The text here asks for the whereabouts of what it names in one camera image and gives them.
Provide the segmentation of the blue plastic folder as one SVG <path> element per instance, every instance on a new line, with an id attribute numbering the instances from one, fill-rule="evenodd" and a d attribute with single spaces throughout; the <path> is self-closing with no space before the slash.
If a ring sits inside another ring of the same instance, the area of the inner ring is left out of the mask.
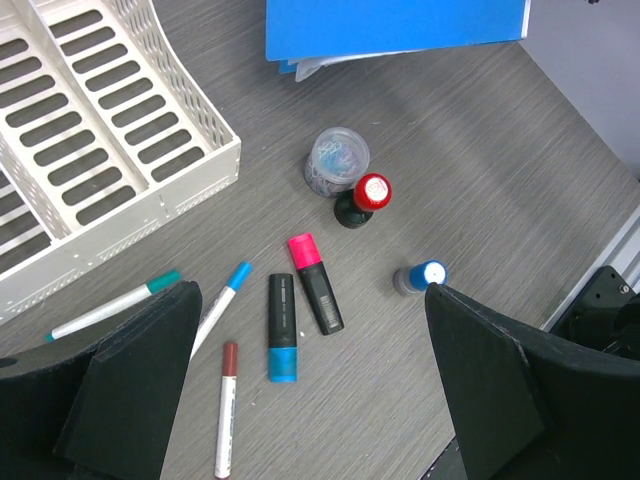
<path id="1" fill-rule="evenodd" d="M 265 55 L 301 82 L 324 66 L 375 56 L 514 42 L 529 1 L 268 1 Z"/>

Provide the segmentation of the cream perforated file organizer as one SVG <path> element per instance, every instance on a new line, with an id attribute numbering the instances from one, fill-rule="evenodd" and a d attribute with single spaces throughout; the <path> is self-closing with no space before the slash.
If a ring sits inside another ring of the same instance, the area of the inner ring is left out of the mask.
<path id="1" fill-rule="evenodd" d="M 234 183 L 240 156 L 152 2 L 3 2 L 2 320 Z"/>

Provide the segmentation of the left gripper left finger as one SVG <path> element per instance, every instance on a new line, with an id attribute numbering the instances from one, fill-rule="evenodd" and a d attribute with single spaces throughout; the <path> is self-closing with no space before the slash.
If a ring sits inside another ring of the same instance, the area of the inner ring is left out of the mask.
<path id="1" fill-rule="evenodd" d="M 1 360 L 4 479 L 160 477 L 202 310 L 197 283 Z"/>

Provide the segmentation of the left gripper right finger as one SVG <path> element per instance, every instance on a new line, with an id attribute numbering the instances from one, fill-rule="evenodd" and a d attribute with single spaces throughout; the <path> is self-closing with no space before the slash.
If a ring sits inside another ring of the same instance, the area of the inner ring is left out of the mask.
<path id="1" fill-rule="evenodd" d="M 638 478 L 638 361 L 444 285 L 428 287 L 425 311 L 468 478 Z"/>

